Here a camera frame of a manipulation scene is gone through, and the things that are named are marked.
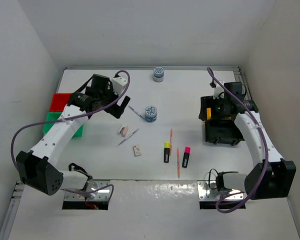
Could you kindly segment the pink highlighter marker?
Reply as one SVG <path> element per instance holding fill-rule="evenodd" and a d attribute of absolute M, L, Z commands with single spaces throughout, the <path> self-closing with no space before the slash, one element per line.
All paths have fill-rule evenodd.
<path fill-rule="evenodd" d="M 190 153 L 191 153 L 191 148 L 189 146 L 186 146 L 184 149 L 183 158 L 182 158 L 182 167 L 183 168 L 188 167 Z"/>

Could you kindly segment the pink white eraser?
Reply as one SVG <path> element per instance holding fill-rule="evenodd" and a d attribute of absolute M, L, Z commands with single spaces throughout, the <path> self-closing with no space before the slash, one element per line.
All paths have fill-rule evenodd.
<path fill-rule="evenodd" d="M 120 126 L 120 128 L 118 130 L 118 135 L 120 135 L 122 137 L 126 137 L 128 131 L 129 131 L 129 125 L 128 124 L 123 124 L 123 125 Z"/>

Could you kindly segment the blue white pen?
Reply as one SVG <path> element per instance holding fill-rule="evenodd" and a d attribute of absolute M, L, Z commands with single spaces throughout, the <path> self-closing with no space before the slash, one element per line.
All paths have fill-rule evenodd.
<path fill-rule="evenodd" d="M 128 105 L 128 108 L 135 113 L 138 117 L 140 117 L 142 120 L 146 120 L 145 117 L 143 115 L 141 115 L 139 112 L 137 112 L 133 107 L 131 107 L 130 105 Z"/>

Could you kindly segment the yellow highlighter marker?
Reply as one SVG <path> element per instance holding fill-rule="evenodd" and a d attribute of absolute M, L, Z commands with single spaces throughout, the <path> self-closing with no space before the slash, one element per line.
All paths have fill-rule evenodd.
<path fill-rule="evenodd" d="M 163 162 L 164 163 L 169 163 L 170 161 L 170 148 L 171 144 L 169 141 L 164 143 L 164 155 L 163 155 Z"/>

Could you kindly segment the small white eraser card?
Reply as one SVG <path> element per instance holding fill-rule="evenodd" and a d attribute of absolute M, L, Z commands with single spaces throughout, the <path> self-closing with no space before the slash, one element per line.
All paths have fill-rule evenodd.
<path fill-rule="evenodd" d="M 135 157 L 138 157 L 138 156 L 142 155 L 141 148 L 138 144 L 133 146 L 133 152 L 134 152 Z"/>

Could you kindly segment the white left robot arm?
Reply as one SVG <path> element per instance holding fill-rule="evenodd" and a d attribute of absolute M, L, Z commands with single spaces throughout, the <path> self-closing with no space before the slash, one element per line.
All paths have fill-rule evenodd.
<path fill-rule="evenodd" d="M 78 129 L 92 115 L 105 111 L 116 119 L 123 114 L 130 97 L 126 92 L 131 77 L 117 72 L 113 78 L 93 74 L 81 87 L 74 91 L 65 104 L 60 117 L 42 139 L 28 151 L 12 156 L 14 165 L 23 184 L 48 196 L 59 190 L 89 196 L 96 192 L 89 188 L 92 176 L 74 164 L 67 171 L 58 170 L 57 163 L 64 148 Z"/>

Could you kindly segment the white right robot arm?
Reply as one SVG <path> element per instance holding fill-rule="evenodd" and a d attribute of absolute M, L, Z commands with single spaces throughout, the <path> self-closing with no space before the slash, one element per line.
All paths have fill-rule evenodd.
<path fill-rule="evenodd" d="M 198 118 L 204 122 L 205 142 L 236 146 L 244 141 L 252 158 L 249 174 L 217 173 L 217 191 L 236 189 L 252 200 L 285 198 L 290 192 L 296 165 L 276 150 L 261 122 L 253 100 L 246 100 L 240 82 L 222 83 L 214 94 L 200 98 Z"/>

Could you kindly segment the orange pen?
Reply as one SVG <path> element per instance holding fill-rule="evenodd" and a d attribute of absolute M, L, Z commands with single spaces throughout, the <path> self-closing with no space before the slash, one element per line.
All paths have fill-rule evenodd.
<path fill-rule="evenodd" d="M 172 148 L 173 148 L 173 129 L 170 129 L 170 139 L 169 139 L 170 147 L 169 147 L 169 155 L 172 155 Z"/>
<path fill-rule="evenodd" d="M 176 160 L 177 160 L 177 178 L 180 179 L 181 171 L 180 171 L 180 150 L 177 147 L 176 149 Z"/>

